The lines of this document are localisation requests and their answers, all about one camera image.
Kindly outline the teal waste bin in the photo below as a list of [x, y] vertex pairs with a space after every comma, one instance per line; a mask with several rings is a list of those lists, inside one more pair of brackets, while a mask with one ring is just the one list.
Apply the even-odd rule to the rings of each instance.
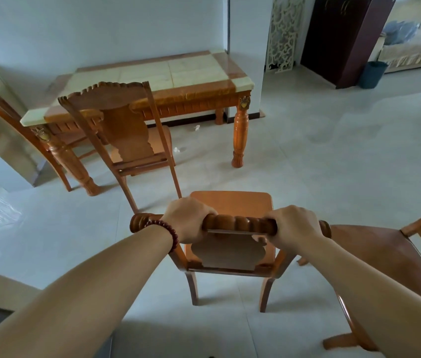
[[388, 64], [383, 61], [369, 61], [357, 82], [361, 89], [375, 89], [388, 68]]

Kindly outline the blue plastic bag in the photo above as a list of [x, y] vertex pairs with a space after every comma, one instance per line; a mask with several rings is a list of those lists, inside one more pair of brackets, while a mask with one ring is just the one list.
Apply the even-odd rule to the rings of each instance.
[[387, 23], [382, 30], [385, 35], [384, 45], [392, 46], [409, 42], [415, 37], [419, 26], [419, 23], [415, 21], [394, 20]]

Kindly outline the person's right forearm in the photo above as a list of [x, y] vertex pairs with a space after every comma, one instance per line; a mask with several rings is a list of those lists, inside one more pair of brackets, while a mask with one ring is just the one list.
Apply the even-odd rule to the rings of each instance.
[[296, 250], [343, 298], [386, 358], [421, 358], [421, 297], [318, 234]]

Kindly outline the person's right hand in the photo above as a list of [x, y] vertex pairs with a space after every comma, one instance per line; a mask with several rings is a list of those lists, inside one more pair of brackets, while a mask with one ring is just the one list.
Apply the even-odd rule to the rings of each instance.
[[268, 241], [280, 250], [303, 256], [309, 247], [324, 240], [319, 220], [312, 210], [295, 205], [272, 210], [264, 215], [267, 220], [275, 220], [276, 234]]

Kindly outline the wooden chair with curved back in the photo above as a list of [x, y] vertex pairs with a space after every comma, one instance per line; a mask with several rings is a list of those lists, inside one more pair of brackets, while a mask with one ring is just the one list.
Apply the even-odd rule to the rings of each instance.
[[84, 132], [76, 129], [69, 133], [54, 134], [47, 125], [23, 126], [21, 116], [1, 96], [0, 118], [42, 154], [62, 180], [68, 192], [71, 192], [72, 188], [65, 172], [75, 178], [89, 196], [93, 197], [100, 194], [100, 186], [95, 184], [81, 162], [81, 159], [96, 153], [96, 150], [92, 149], [81, 156], [77, 156], [73, 151], [73, 148], [88, 143], [88, 138]]

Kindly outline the sofa with beige fringed cover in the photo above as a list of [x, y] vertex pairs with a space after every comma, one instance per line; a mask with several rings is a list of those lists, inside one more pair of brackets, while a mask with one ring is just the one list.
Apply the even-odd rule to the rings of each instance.
[[406, 43], [383, 46], [377, 61], [387, 64], [385, 73], [421, 68], [421, 29]]

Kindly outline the white lattice screen panel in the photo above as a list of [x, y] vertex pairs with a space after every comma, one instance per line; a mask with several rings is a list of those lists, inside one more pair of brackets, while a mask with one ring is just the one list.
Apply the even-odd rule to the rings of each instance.
[[265, 72], [291, 71], [300, 33], [305, 0], [273, 0]]

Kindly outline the person's left hand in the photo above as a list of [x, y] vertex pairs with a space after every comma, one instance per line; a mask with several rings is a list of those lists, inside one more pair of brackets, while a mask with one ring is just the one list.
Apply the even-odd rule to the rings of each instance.
[[172, 201], [160, 220], [171, 226], [180, 243], [194, 244], [206, 234], [202, 229], [204, 219], [217, 214], [216, 210], [197, 199], [185, 197]]

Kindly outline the person's left forearm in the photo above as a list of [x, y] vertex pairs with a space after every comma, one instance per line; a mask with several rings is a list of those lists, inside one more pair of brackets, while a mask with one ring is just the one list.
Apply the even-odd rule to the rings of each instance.
[[178, 244], [157, 222], [76, 266], [0, 324], [0, 358], [89, 358]]

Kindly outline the wooden chair with dark seat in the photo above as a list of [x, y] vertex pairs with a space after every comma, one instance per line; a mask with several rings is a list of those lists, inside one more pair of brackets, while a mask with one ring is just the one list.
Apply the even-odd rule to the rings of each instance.
[[332, 225], [332, 239], [345, 250], [421, 296], [421, 254], [410, 236], [421, 237], [421, 218], [401, 229]]

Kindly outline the wooden chair with scalloped back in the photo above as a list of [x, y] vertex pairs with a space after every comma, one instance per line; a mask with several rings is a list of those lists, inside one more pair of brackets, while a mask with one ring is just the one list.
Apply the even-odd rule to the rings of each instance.
[[[100, 82], [57, 100], [112, 172], [133, 212], [138, 213], [139, 209], [127, 185], [127, 176], [169, 167], [178, 198], [182, 198], [170, 130], [161, 123], [148, 81], [128, 84]], [[113, 147], [111, 153], [85, 119], [83, 112], [87, 110], [102, 114], [99, 131]]]

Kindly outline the wooden chair with carved rail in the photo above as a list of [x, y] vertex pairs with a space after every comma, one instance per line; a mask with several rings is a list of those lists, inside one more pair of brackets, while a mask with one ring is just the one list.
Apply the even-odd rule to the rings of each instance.
[[267, 308], [269, 294], [291, 262], [294, 253], [275, 252], [275, 247], [254, 247], [253, 235], [274, 235], [276, 223], [263, 218], [273, 210], [272, 197], [263, 192], [195, 191], [191, 197], [214, 208], [218, 215], [205, 219], [207, 233], [196, 244], [176, 247], [170, 258], [183, 271], [190, 288], [191, 301], [199, 305], [195, 273], [262, 277], [259, 311]]

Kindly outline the marble top wooden dining table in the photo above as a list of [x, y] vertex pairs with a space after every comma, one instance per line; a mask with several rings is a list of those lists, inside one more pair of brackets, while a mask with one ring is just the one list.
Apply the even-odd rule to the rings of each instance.
[[223, 49], [212, 49], [161, 58], [124, 61], [78, 68], [58, 76], [21, 124], [30, 128], [55, 152], [58, 162], [85, 189], [97, 196], [101, 189], [60, 134], [79, 132], [79, 126], [59, 105], [58, 97], [82, 91], [99, 82], [150, 83], [161, 119], [214, 110], [216, 124], [223, 123], [225, 108], [236, 107], [232, 166], [243, 166], [248, 134], [248, 109], [254, 82]]

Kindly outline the dark brown wooden cabinet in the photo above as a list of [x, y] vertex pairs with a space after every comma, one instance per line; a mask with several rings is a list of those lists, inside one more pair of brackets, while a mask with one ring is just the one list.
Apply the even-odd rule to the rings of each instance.
[[396, 0], [315, 0], [300, 64], [345, 89], [369, 61]]

